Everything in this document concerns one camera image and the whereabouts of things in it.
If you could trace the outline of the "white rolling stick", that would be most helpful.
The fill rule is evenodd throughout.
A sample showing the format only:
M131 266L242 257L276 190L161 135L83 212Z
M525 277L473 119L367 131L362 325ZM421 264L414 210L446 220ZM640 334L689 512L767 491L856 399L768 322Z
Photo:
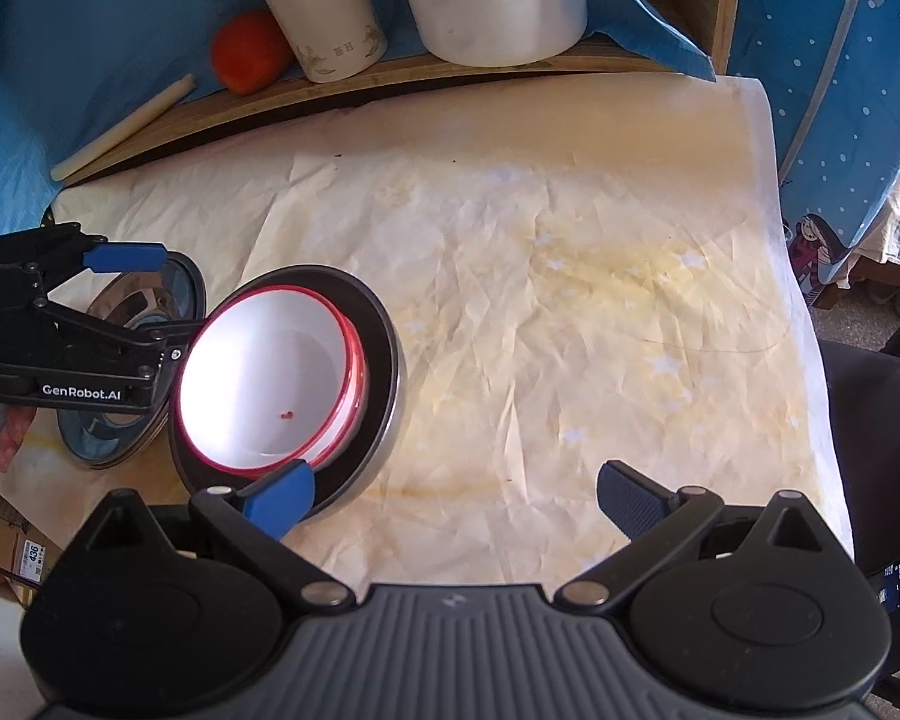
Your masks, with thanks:
M69 158L55 164L50 171L50 177L55 182L63 182L69 176L76 174L79 169L88 166L100 156L109 153L120 143L126 142L128 138L135 133L141 132L155 119L159 119L160 115L165 114L167 110L183 101L188 94L193 93L196 89L196 76L193 73L182 76L180 80L170 83L159 94L149 99L147 103L139 106L130 114L123 117L121 121L112 125L109 130L105 130L102 135L98 135L91 143L87 143L76 153L71 154Z

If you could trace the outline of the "cardboard box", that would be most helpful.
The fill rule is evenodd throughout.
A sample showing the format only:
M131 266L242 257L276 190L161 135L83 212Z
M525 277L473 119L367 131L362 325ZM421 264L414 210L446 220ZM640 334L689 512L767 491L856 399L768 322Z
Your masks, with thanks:
M40 585L63 550L0 494L0 569ZM29 608L35 590L29 583L9 582L17 601Z

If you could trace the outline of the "black round plate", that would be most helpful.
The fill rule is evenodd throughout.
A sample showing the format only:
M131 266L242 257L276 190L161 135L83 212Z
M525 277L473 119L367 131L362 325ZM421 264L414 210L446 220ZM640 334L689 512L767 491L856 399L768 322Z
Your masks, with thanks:
M357 427L343 453L315 473L315 499L310 513L326 517L357 497L374 481L397 440L403 409L403 350L397 330L377 294L359 278L326 265L294 265L266 273L238 288L219 304L206 319L230 301L248 291L276 284L294 284L313 289L329 299L356 325L364 345L368 367L367 406L361 426ZM178 372L170 397L169 442L173 463L185 488L192 493L211 486L242 489L258 478L247 478L205 465L183 442L182 424L175 414L175 395L182 369Z

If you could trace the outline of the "blue cloth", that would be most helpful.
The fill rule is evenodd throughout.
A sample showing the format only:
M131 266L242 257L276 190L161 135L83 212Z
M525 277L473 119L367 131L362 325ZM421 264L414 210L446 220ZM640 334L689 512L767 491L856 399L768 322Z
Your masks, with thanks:
M219 86L209 43L263 0L0 0L0 234L59 190L52 165L191 73Z

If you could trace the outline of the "cream paper table cover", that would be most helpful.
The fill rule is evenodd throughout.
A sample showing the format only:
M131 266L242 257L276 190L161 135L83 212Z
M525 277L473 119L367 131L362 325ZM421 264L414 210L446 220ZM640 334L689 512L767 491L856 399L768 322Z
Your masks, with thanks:
M555 589L624 543L595 499L610 458L731 504L798 489L852 535L772 119L733 76L462 86L257 128L53 211L190 255L211 302L293 263L361 278L406 359L398 442L289 548L354 589Z

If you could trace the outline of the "red tomato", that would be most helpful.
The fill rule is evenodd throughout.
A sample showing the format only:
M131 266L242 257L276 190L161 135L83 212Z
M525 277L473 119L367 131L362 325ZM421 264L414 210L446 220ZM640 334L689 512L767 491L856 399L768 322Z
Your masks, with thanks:
M295 60L269 10L247 11L227 21L211 41L209 58L217 80L237 96L271 86Z

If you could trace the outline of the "black chair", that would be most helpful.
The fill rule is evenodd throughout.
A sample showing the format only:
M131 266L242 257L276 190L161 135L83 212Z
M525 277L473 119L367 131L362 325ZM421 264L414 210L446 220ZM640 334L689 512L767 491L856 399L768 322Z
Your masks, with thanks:
M900 327L878 351L820 346L855 559L886 593L893 629L873 692L900 710Z

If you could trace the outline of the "white cylindrical thermos cup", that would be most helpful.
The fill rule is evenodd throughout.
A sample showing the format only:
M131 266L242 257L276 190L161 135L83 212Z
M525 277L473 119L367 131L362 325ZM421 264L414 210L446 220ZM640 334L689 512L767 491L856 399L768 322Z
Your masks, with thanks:
M266 0L304 75L317 85L367 70L388 41L372 0Z

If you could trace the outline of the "blue dotted fabric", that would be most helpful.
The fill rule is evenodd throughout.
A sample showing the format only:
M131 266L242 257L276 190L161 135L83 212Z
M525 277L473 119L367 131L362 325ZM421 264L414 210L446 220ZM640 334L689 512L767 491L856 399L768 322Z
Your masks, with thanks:
M841 281L900 170L900 0L740 0L728 68L774 117L805 298Z

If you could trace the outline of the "wooden tray shelf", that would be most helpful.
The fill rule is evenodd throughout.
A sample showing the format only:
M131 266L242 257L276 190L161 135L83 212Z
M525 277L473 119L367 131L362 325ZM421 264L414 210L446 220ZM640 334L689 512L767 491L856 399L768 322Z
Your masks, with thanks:
M649 0L674 26L681 28L712 59L713 68L728 68L738 0ZM315 85L305 78L281 80L253 96L217 91L206 98L173 106L126 142L116 145L66 177L66 187L107 176L135 164L212 142L249 128L285 121L320 110L367 103L401 93L486 82L493 76L562 75L562 73L626 73L660 71L653 60L632 54L606 36L583 39L552 59L504 68L449 64L434 55L382 60L342 82Z

